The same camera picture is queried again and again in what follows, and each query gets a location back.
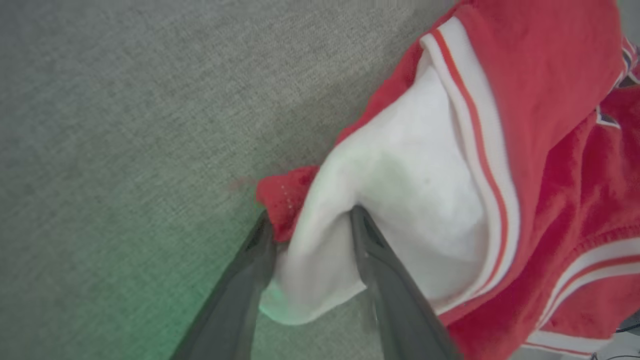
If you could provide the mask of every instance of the garment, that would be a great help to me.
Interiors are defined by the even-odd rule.
[[[259,183],[291,241],[262,310],[307,322],[364,289],[363,204],[465,358],[590,356],[640,307],[636,65],[613,1],[458,3],[321,167]]]

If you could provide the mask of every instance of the red and white striped trim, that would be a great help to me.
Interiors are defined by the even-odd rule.
[[[584,253],[556,282],[536,328],[543,327],[560,304],[581,286],[607,277],[630,274],[640,274],[640,238],[619,240]]]
[[[577,357],[590,357],[611,342],[611,339],[587,339],[548,331],[536,331],[522,345]]]
[[[455,17],[420,40],[429,53],[456,110],[464,152],[488,219],[484,266],[470,288],[449,308],[486,293],[509,270],[520,235],[520,209],[491,86]]]

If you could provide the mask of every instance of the gray fabric surface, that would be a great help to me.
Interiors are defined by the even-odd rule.
[[[320,163],[450,5],[0,3],[0,359],[166,359],[257,180]],[[381,359],[363,323],[261,316],[253,358]]]

